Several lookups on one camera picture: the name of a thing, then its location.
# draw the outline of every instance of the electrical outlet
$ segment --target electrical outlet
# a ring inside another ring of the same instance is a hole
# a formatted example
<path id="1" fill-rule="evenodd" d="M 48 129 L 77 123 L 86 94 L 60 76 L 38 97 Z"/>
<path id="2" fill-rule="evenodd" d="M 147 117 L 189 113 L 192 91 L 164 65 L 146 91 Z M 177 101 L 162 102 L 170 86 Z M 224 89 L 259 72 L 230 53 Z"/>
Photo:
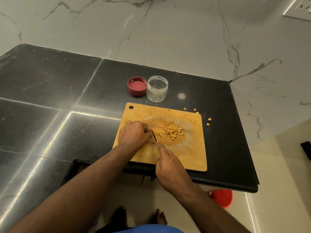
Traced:
<path id="1" fill-rule="evenodd" d="M 311 0 L 293 0 L 283 15 L 311 21 Z"/>

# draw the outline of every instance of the knife blade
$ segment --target knife blade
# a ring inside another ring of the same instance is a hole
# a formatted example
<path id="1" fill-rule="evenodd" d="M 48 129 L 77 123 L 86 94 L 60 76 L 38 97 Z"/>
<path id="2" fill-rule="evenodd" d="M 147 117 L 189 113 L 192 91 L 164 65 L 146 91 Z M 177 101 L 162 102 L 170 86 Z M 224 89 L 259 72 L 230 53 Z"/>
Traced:
<path id="1" fill-rule="evenodd" d="M 154 137 L 154 139 L 155 139 L 155 142 L 157 142 L 158 140 L 156 139 L 156 136 L 155 136 L 155 133 L 154 133 L 154 131 L 151 129 L 151 132 L 152 132 L 152 134 L 153 134 L 153 137 Z"/>

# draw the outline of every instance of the marble wall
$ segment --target marble wall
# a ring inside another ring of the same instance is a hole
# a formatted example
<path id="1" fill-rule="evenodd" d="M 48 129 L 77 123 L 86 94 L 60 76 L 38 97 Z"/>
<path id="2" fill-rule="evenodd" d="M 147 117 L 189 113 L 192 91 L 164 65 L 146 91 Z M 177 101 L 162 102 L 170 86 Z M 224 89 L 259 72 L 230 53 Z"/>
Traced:
<path id="1" fill-rule="evenodd" d="M 0 0 L 0 55 L 23 42 L 231 80 L 255 145 L 311 117 L 311 22 L 282 16 L 291 1 Z"/>

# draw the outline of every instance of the clear plastic jar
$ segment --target clear plastic jar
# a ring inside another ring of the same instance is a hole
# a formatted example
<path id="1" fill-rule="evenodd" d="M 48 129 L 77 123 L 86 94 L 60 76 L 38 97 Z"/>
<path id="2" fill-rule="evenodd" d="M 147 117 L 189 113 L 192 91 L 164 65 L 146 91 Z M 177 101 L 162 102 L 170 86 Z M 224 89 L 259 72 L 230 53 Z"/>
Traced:
<path id="1" fill-rule="evenodd" d="M 164 100 L 169 88 L 168 81 L 162 76 L 152 76 L 147 83 L 147 98 L 152 102 Z"/>

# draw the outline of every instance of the cutting board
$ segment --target cutting board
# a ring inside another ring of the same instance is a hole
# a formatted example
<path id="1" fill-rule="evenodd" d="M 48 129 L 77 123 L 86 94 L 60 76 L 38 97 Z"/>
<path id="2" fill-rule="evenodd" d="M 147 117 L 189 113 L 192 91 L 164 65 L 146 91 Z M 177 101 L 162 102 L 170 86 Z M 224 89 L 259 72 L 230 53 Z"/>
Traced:
<path id="1" fill-rule="evenodd" d="M 185 169 L 206 171 L 206 153 L 204 145 L 202 118 L 200 114 L 180 110 L 159 108 L 149 105 L 127 103 L 121 119 L 121 123 L 115 138 L 114 146 L 118 145 L 119 131 L 127 121 L 141 121 L 162 137 L 156 135 L 167 149 L 171 150 L 181 161 Z M 163 129 L 158 126 L 168 127 L 177 125 L 182 127 L 184 136 L 177 136 L 173 141 L 169 135 L 162 134 Z M 145 146 L 131 159 L 134 162 L 155 164 L 159 158 L 155 140 L 150 137 Z"/>

